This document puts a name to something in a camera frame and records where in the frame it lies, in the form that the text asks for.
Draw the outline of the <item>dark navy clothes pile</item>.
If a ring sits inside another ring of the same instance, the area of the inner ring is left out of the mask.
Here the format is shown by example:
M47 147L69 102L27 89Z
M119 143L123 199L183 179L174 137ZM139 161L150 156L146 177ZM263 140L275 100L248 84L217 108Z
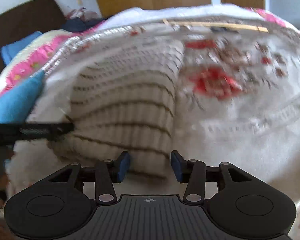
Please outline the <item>dark navy clothes pile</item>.
M66 20L66 22L61 25L61 29L72 33L80 33L106 21L107 19L108 18L94 18L92 20L84 21L79 17L75 17Z

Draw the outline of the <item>floral beige bedspread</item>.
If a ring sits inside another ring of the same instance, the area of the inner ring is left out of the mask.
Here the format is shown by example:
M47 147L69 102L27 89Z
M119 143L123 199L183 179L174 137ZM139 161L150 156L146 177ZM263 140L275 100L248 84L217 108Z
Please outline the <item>floral beige bedspread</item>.
M178 40L184 53L171 150L207 165L233 163L288 195L297 208L290 236L300 239L300 34L261 20L251 24L266 27L269 33L213 33L201 26L151 21L71 38L57 52L55 71L49 72L28 121L69 120L70 87L81 63L95 53L143 38ZM71 162L58 158L46 140L19 142L14 149L7 168L10 194ZM129 170L115 190L181 194L183 186L168 163L166 177Z

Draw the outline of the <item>dark brown headboard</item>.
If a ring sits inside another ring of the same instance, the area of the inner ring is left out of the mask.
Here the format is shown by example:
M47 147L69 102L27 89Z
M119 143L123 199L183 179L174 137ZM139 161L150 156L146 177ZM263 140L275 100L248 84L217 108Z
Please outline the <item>dark brown headboard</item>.
M31 0L0 15L0 49L35 31L59 29L65 16L55 0ZM0 73L5 64L0 55Z

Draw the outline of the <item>small dark blue object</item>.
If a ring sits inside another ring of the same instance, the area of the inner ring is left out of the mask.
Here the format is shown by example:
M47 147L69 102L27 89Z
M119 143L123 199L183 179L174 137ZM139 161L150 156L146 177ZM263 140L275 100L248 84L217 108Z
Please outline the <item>small dark blue object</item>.
M227 27L210 27L213 33L238 33L237 29L227 28Z

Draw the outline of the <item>red white striped garment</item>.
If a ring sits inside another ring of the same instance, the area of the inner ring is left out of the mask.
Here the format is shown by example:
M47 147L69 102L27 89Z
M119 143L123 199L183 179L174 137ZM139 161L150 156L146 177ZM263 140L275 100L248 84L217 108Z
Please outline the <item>red white striped garment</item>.
M80 18L81 20L85 21L86 20L86 8L81 7L79 9L72 9L66 16L65 18L67 20L75 19L75 18Z

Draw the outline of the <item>cream brown-striped ribbed sweater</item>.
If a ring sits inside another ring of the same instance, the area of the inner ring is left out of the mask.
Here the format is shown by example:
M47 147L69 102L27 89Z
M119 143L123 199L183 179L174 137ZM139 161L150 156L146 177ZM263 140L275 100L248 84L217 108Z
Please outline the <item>cream brown-striped ribbed sweater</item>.
M143 38L83 61L66 115L74 129L49 142L54 154L88 165L126 150L131 172L166 177L183 53L178 40Z

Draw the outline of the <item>long bamboo stick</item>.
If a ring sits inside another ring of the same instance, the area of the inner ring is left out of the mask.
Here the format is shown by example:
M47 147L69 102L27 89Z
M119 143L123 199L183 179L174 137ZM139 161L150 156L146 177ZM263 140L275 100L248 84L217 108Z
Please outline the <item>long bamboo stick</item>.
M266 27L248 25L248 24L237 24L237 23L221 23L221 22L175 22L168 21L167 19L162 20L166 25L177 25L184 27L217 27L217 28L227 28L227 29L235 29L235 30L253 30L262 33L269 33L269 30Z

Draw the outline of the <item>white textured blanket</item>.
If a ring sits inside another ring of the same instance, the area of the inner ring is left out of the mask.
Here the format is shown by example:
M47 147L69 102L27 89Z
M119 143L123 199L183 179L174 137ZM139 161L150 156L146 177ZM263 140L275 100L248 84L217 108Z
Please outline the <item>white textured blanket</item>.
M192 18L205 16L230 16L244 19L260 19L257 13L238 7L233 4L225 5L201 5L197 7L177 7L160 10L143 10L131 8L119 12L104 21L99 27L100 30L111 29L126 25L139 24L144 22L157 21L170 18Z

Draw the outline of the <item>pink cartoon print quilt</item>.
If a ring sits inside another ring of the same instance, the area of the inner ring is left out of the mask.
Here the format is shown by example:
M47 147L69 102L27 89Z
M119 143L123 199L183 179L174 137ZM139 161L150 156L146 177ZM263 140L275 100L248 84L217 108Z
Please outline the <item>pink cartoon print quilt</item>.
M62 29L51 30L34 39L0 73L0 97L40 70L69 38L94 32L103 23L101 21L88 30L79 33L72 33Z

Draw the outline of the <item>blue fuzzy blanket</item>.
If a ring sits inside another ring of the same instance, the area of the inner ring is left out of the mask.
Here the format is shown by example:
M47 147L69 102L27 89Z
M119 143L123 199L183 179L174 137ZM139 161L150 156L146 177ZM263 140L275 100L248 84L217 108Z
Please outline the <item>blue fuzzy blanket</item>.
M38 71L0 97L0 124L22 124L32 111L45 83Z

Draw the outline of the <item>blue pillow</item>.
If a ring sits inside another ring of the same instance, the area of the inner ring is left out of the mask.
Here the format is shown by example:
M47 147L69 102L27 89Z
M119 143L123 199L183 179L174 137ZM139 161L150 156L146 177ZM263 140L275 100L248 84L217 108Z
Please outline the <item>blue pillow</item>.
M22 38L19 41L15 41L11 44L4 45L0 49L0 55L5 65L8 65L13 58L25 47L27 47L33 40L41 36L43 33L35 31L31 35Z

